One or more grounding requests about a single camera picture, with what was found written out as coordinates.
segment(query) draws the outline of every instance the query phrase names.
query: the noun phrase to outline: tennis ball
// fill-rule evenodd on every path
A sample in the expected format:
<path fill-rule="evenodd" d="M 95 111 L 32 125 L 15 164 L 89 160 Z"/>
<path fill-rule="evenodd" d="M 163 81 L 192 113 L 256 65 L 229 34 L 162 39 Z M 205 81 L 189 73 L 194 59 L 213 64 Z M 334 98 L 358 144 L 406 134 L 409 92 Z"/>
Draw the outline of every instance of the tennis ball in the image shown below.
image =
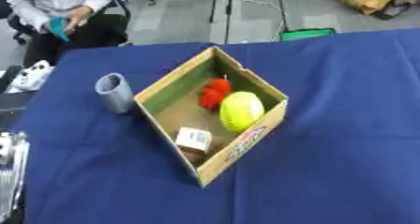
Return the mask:
<path fill-rule="evenodd" d="M 241 132 L 264 115 L 264 106 L 253 93 L 236 92 L 220 106 L 220 120 L 229 131 Z"/>

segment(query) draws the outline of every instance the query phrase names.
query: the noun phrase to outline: person's hand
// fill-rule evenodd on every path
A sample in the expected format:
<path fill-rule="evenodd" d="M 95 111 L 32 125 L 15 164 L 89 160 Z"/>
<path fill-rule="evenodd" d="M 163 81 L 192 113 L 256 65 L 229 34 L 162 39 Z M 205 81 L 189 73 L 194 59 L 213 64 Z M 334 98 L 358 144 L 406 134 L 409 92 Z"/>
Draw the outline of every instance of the person's hand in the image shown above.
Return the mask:
<path fill-rule="evenodd" d="M 68 24 L 66 28 L 63 30 L 64 33 L 66 33 L 66 35 L 70 35 L 71 33 L 73 33 L 77 25 L 81 21 L 87 19 L 87 17 L 89 17 L 93 13 L 94 13 L 94 10 L 88 6 L 81 6 L 81 7 L 72 9 L 67 15 Z"/>

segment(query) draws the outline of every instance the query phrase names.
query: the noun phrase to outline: red toy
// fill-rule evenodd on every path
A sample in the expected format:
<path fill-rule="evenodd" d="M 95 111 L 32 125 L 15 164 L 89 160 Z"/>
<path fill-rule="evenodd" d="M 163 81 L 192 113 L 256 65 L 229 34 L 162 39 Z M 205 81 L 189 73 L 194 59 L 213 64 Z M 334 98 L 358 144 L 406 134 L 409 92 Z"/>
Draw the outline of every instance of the red toy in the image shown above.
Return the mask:
<path fill-rule="evenodd" d="M 231 92 L 231 83 L 224 79 L 213 79 L 208 86 L 221 92 L 224 97 Z"/>
<path fill-rule="evenodd" d="M 215 111 L 218 105 L 231 92 L 231 83 L 224 79 L 213 79 L 202 90 L 200 105 L 210 111 Z"/>

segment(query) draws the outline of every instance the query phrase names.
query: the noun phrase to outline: floor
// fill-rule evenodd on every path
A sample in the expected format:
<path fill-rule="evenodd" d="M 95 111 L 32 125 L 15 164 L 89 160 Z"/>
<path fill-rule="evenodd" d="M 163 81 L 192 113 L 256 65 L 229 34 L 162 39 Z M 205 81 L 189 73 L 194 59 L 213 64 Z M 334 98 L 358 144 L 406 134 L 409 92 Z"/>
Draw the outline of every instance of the floor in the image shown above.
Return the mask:
<path fill-rule="evenodd" d="M 229 43 L 272 41 L 282 24 L 278 0 L 253 0 L 269 4 L 233 0 Z M 147 6 L 146 0 L 129 0 L 133 18 L 129 25 L 130 39 L 137 45 L 211 41 L 223 43 L 227 0 L 217 0 L 214 23 L 208 22 L 211 0 L 157 0 Z M 339 32 L 415 28 L 420 26 L 415 7 L 391 21 L 380 21 L 358 14 L 337 0 L 284 0 L 287 23 L 291 29 L 334 27 Z M 12 39 L 13 31 L 0 22 L 0 70 L 22 62 L 24 46 Z"/>

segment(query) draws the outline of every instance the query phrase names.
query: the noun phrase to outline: person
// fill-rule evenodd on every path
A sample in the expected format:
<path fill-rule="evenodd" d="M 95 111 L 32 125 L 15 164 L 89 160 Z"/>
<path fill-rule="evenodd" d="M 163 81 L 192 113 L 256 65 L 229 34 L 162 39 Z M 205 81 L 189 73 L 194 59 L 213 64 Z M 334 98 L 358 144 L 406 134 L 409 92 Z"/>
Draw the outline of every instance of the person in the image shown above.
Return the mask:
<path fill-rule="evenodd" d="M 112 0 L 7 1 L 21 20 L 37 31 L 28 45 L 23 61 L 25 67 L 31 67 L 39 60 L 47 60 L 55 65 L 59 57 L 70 49 L 105 46 L 115 29 L 115 15 L 109 20 L 110 17 L 103 14 L 103 9 Z M 64 32 L 69 42 L 50 32 L 49 21 L 52 16 L 66 18 Z"/>

